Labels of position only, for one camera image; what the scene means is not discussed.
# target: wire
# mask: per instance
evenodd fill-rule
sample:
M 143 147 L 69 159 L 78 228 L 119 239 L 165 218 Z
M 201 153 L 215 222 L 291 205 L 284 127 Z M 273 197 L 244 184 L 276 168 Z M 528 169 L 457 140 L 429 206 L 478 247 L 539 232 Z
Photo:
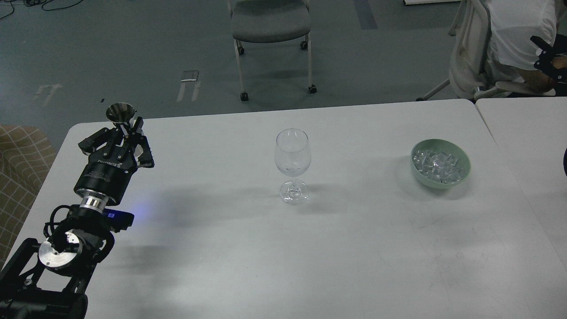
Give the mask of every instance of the wire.
M 45 238 L 49 238 L 51 236 L 48 232 L 48 227 L 51 228 L 51 234 L 53 234 L 53 232 L 55 231 L 54 226 L 60 225 L 60 223 L 55 223 L 55 214 L 62 208 L 67 208 L 67 209 L 71 210 L 71 206 L 69 206 L 69 205 L 60 205 L 60 206 L 57 206 L 53 210 L 53 212 L 51 212 L 49 222 L 45 223 L 45 226 L 43 227 L 43 235 L 45 236 Z
M 63 9 L 67 9 L 67 8 L 74 7 L 74 6 L 78 5 L 79 3 L 83 2 L 83 0 L 79 0 L 79 2 L 75 3 L 74 5 L 70 5 L 70 6 L 66 6 L 66 7 L 55 8 L 55 9 L 45 9 L 45 8 L 44 8 L 45 5 L 48 4 L 48 3 L 50 3 L 50 2 L 53 2 L 53 0 L 46 0 L 46 1 L 41 5 L 41 9 L 42 9 L 43 11 L 63 10 Z
M 21 6 L 21 5 L 25 5 L 25 3 L 24 3 L 23 1 L 22 1 L 22 2 L 18 2 L 18 3 L 14 3 L 14 2 L 16 2 L 16 1 L 19 1 L 19 0 L 4 1 L 4 2 L 6 2 L 6 3 L 0 3 L 0 5 L 1 5 L 1 6 L 18 6 L 18 5 Z
M 2 20 L 2 19 L 4 19 L 5 17 L 7 17 L 7 16 L 11 15 L 12 13 L 14 13 L 14 11 L 15 11 L 15 10 L 14 10 L 14 4 L 13 4 L 12 2 L 14 2 L 14 0 L 9 1 L 10 5 L 12 6 L 12 12 L 10 12 L 10 13 L 8 13 L 7 15 L 1 17 L 0 20 Z
M 24 0 L 26 7 L 33 7 L 44 3 L 46 0 Z

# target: plaid fabric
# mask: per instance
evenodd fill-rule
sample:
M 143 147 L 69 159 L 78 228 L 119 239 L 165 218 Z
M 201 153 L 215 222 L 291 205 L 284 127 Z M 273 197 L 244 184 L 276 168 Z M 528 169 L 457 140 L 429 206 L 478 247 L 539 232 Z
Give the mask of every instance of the plaid fabric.
M 37 128 L 0 125 L 0 267 L 55 156 L 46 135 Z

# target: white table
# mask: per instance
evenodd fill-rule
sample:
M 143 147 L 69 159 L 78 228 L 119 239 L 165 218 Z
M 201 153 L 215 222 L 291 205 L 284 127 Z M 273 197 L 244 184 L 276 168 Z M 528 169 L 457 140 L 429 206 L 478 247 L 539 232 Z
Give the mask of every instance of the white table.
M 79 201 L 76 144 L 102 125 L 70 130 L 18 242 Z M 298 206 L 279 198 L 273 160 L 288 127 L 312 149 L 312 198 Z M 87 318 L 567 315 L 567 272 L 469 101 L 150 119 L 144 131 L 156 166 L 117 207 L 136 219 L 94 273 Z M 427 138 L 469 154 L 465 183 L 435 191 L 411 176 Z
M 476 105 L 567 267 L 567 98 L 481 99 Z

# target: chair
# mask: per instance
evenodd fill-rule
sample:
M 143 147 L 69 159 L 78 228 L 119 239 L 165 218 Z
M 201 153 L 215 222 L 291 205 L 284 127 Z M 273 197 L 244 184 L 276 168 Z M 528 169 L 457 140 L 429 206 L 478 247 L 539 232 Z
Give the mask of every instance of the chair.
M 240 100 L 247 101 L 248 93 L 244 87 L 240 56 L 244 54 L 242 42 L 277 43 L 304 37 L 301 49 L 308 56 L 308 91 L 317 92 L 312 83 L 311 71 L 311 19 L 308 0 L 241 0 L 232 7 L 228 1 L 231 16 L 232 37 L 236 64 L 240 75 Z
M 484 66 L 491 36 L 490 12 L 481 0 L 461 0 L 449 35 L 456 36 L 450 57 L 449 78 L 432 91 L 417 98 L 417 101 L 431 98 L 449 84 L 457 96 L 472 101 L 505 92 L 555 95 L 554 90 L 542 94 L 532 90 L 525 83 L 512 81 L 489 83 Z

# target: white shirt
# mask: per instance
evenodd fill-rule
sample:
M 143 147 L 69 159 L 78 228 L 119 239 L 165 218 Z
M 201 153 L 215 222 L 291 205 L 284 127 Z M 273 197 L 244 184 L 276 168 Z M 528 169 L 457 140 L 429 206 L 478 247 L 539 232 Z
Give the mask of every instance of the white shirt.
M 538 46 L 530 37 L 553 45 L 557 23 L 567 11 L 563 0 L 486 0 L 492 36 L 486 70 L 491 81 L 523 82 L 515 68 L 536 70 Z

